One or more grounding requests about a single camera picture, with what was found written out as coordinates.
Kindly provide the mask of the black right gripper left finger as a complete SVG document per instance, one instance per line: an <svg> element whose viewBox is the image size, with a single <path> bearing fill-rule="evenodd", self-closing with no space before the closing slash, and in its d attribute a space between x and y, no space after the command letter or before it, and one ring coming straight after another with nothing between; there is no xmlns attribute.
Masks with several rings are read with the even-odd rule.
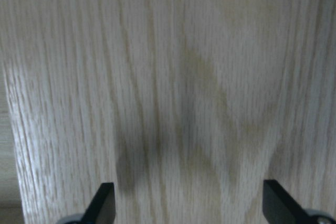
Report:
<svg viewBox="0 0 336 224"><path fill-rule="evenodd" d="M79 223L113 224L116 218L114 183L102 183Z"/></svg>

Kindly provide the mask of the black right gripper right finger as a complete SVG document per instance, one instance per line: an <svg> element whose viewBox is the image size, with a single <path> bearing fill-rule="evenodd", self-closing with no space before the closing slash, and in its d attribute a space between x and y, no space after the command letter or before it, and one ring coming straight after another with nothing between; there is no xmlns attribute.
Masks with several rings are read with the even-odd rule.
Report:
<svg viewBox="0 0 336 224"><path fill-rule="evenodd" d="M263 182L262 203L263 215L268 223L323 223L323 216L310 216L273 179Z"/></svg>

